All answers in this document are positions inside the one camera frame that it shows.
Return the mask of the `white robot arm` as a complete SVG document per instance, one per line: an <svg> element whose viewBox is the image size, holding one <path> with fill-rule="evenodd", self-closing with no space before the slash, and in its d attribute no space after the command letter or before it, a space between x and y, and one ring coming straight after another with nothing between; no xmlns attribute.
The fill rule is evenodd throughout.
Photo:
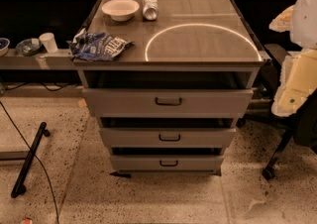
<svg viewBox="0 0 317 224"><path fill-rule="evenodd" d="M280 86L271 112L279 117L294 114L317 89L317 0L297 0L269 24L276 32L289 32L290 40L302 47L296 56L282 62Z"/></svg>

